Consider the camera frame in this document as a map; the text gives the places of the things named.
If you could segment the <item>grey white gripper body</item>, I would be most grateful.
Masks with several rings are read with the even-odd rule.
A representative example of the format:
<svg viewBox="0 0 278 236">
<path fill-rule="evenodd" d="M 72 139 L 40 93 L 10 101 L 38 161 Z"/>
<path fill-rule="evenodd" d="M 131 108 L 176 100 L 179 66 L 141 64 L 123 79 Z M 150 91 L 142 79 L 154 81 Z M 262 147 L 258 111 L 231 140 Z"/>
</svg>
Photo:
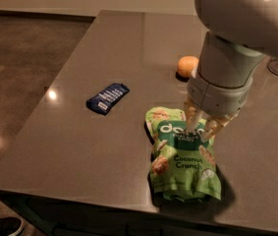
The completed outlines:
<svg viewBox="0 0 278 236">
<path fill-rule="evenodd" d="M 193 73 L 187 91 L 195 106 L 203 112 L 222 117 L 239 111 L 246 103 L 253 72 L 202 71 Z"/>
</svg>

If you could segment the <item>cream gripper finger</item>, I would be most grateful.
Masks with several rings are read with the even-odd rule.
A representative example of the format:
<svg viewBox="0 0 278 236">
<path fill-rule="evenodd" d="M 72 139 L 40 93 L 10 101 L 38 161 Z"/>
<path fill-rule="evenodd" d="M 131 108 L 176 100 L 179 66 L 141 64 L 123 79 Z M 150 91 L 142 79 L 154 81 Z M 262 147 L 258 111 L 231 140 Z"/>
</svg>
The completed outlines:
<svg viewBox="0 0 278 236">
<path fill-rule="evenodd" d="M 225 128 L 235 117 L 236 113 L 225 115 L 223 117 L 210 116 L 205 123 L 204 131 L 200 135 L 203 142 L 210 140 L 223 128 Z"/>
<path fill-rule="evenodd" d="M 198 121 L 200 120 L 203 111 L 200 110 L 195 105 L 195 103 L 189 96 L 187 97 L 184 103 L 184 107 L 185 107 L 187 131 L 191 133 L 197 127 Z"/>
</svg>

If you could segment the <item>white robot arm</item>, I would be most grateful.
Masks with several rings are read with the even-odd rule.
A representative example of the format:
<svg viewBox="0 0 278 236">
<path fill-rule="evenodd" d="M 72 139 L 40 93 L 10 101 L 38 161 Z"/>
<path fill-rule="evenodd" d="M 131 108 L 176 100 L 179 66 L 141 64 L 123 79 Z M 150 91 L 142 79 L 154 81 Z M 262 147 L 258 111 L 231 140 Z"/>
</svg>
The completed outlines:
<svg viewBox="0 0 278 236">
<path fill-rule="evenodd" d="M 253 70 L 265 56 L 278 59 L 278 0 L 195 0 L 207 32 L 188 81 L 187 130 L 202 114 L 205 142 L 243 108 Z"/>
</svg>

